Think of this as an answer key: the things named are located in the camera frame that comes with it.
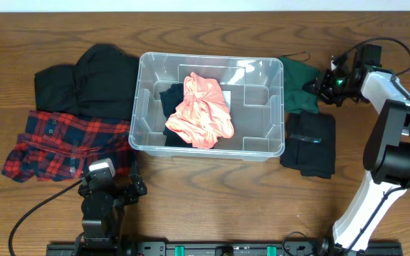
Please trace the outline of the coral pink garment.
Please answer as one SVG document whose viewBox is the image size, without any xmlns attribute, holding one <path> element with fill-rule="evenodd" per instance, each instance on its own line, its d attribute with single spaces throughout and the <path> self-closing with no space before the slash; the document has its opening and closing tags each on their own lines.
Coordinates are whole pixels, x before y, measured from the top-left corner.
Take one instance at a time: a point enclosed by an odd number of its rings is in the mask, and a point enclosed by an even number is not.
<svg viewBox="0 0 410 256">
<path fill-rule="evenodd" d="M 199 149 L 213 148 L 220 137 L 230 139 L 235 129 L 218 81 L 192 72 L 183 86 L 183 101 L 167 119 L 166 128 Z"/>
</svg>

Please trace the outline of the dark green garment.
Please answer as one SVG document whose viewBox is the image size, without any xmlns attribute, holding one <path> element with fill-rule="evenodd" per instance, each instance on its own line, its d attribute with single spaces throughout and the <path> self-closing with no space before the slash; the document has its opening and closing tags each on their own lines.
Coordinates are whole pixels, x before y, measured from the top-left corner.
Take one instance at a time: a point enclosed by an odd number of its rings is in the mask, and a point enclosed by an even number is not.
<svg viewBox="0 0 410 256">
<path fill-rule="evenodd" d="M 311 112 L 317 114 L 317 96 L 303 90 L 303 85 L 320 74 L 317 68 L 290 59 L 289 55 L 280 57 L 283 63 L 285 111 L 294 114 Z"/>
</svg>

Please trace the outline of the dark navy garment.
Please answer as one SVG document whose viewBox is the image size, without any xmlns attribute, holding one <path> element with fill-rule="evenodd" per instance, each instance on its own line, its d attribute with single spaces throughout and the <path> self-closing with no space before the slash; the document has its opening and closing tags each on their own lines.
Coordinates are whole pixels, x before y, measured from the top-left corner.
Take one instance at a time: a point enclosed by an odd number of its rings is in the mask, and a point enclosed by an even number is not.
<svg viewBox="0 0 410 256">
<path fill-rule="evenodd" d="M 176 112 L 176 107 L 183 102 L 184 85 L 175 83 L 169 89 L 159 94 L 162 103 L 164 116 L 169 119 L 171 114 Z M 192 144 L 185 142 L 177 133 L 167 127 L 164 128 L 163 135 L 166 137 L 165 146 L 192 148 Z"/>
</svg>

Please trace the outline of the black garment with tape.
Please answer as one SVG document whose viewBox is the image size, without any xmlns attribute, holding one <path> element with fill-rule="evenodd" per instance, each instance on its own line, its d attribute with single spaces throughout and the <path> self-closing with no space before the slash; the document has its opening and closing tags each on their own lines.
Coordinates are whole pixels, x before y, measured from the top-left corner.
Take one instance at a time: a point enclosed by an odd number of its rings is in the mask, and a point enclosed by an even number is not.
<svg viewBox="0 0 410 256">
<path fill-rule="evenodd" d="M 336 121 L 331 114 L 290 114 L 288 138 L 280 164 L 300 171 L 302 176 L 330 179 L 335 173 Z"/>
</svg>

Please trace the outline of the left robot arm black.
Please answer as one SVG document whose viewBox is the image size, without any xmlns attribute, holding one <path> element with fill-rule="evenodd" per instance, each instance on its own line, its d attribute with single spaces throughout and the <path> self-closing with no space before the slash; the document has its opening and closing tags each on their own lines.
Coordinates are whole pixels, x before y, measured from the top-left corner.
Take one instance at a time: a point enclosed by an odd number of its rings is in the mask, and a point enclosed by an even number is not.
<svg viewBox="0 0 410 256">
<path fill-rule="evenodd" d="M 137 162 L 130 166 L 129 183 L 115 182 L 116 170 L 111 159 L 94 161 L 80 180 L 78 193 L 83 197 L 81 210 L 86 250 L 117 253 L 122 249 L 120 232 L 125 206 L 138 203 L 147 194 Z"/>
</svg>

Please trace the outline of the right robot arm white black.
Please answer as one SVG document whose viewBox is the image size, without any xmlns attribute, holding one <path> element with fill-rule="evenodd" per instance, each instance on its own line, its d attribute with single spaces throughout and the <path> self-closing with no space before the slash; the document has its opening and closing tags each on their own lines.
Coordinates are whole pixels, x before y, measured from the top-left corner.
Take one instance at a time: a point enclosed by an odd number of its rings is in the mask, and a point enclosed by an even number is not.
<svg viewBox="0 0 410 256">
<path fill-rule="evenodd" d="M 410 94 L 392 72 L 376 66 L 338 77 L 326 70 L 303 85 L 327 104 L 353 97 L 372 104 L 378 118 L 364 148 L 364 178 L 349 207 L 332 226 L 319 255 L 363 255 L 375 228 L 410 189 Z"/>
</svg>

